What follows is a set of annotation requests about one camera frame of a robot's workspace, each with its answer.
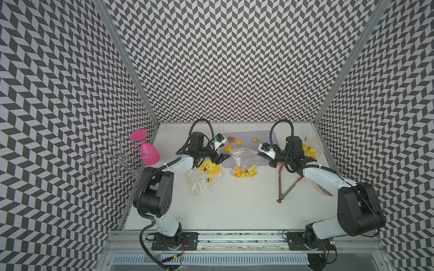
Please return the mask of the duck print resealable bag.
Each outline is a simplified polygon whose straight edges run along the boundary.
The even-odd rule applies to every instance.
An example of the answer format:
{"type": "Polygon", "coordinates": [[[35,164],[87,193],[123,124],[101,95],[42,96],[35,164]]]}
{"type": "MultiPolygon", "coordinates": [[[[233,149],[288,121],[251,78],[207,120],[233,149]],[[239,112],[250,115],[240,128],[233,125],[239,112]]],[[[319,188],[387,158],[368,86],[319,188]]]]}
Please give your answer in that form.
{"type": "Polygon", "coordinates": [[[323,153],[323,144],[315,128],[311,128],[306,135],[302,136],[302,149],[306,157],[319,158],[323,153]]]}

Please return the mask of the lavender plastic tray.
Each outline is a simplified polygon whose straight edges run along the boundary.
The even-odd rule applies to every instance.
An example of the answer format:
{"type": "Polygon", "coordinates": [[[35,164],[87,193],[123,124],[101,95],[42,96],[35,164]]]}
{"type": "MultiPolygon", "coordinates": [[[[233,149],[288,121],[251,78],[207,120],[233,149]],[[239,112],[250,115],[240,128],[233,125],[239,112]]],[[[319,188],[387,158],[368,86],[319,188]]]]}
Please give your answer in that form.
{"type": "Polygon", "coordinates": [[[225,168],[233,168],[235,166],[235,160],[231,155],[231,152],[224,152],[224,148],[228,145],[232,145],[232,149],[238,149],[238,148],[247,148],[253,151],[258,152],[258,147],[261,143],[268,143],[270,144],[269,139],[269,131],[249,131],[249,132],[226,132],[223,133],[223,135],[226,137],[227,142],[221,149],[221,151],[225,154],[229,154],[231,157],[225,160],[222,165],[225,168]],[[228,137],[234,137],[235,141],[232,143],[228,142],[228,137]],[[258,138],[258,142],[254,143],[252,142],[252,138],[258,138]],[[238,139],[243,140],[243,143],[241,146],[237,145],[236,142],[238,139]]]}

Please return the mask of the red metal tongs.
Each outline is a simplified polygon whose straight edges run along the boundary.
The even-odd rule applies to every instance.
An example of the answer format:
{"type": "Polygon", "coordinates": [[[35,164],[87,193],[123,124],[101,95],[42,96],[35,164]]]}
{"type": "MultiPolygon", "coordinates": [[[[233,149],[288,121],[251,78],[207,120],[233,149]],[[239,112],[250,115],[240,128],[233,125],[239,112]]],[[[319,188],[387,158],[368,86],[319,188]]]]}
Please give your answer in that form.
{"type": "Polygon", "coordinates": [[[283,169],[284,169],[284,165],[282,164],[278,171],[278,199],[276,200],[278,203],[282,203],[282,201],[287,197],[287,195],[303,179],[303,177],[299,177],[296,181],[292,181],[291,183],[285,184],[283,182],[283,175],[282,175],[283,169]]]}

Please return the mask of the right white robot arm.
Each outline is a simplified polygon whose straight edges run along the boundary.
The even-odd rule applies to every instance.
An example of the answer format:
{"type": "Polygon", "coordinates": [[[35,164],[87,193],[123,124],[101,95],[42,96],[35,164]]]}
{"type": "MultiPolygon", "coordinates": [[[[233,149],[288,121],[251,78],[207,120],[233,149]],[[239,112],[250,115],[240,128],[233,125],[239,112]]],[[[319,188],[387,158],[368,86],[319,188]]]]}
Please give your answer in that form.
{"type": "Polygon", "coordinates": [[[270,167],[283,166],[324,188],[337,199],[336,214],[328,219],[306,225],[304,246],[308,250],[324,247],[326,241],[342,236],[359,236],[380,231],[386,218],[374,187],[366,182],[343,178],[335,170],[306,156],[302,139],[287,137],[284,149],[268,143],[260,144],[259,156],[269,161],[270,167]]]}

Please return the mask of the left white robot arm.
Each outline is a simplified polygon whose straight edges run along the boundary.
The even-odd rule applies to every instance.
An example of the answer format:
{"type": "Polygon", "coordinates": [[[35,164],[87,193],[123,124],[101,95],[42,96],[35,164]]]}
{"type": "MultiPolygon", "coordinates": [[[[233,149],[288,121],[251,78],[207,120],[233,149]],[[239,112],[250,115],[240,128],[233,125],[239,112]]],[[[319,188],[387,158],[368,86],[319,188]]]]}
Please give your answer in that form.
{"type": "Polygon", "coordinates": [[[205,173],[205,179],[199,183],[211,184],[220,173],[220,164],[230,157],[218,153],[227,142],[224,135],[215,135],[207,144],[203,143],[204,138],[202,132],[191,133],[175,160],[159,168],[147,167],[142,172],[133,206],[141,217],[157,227],[153,250],[179,250],[186,243],[181,223],[169,213],[175,178],[197,168],[205,173]]]}

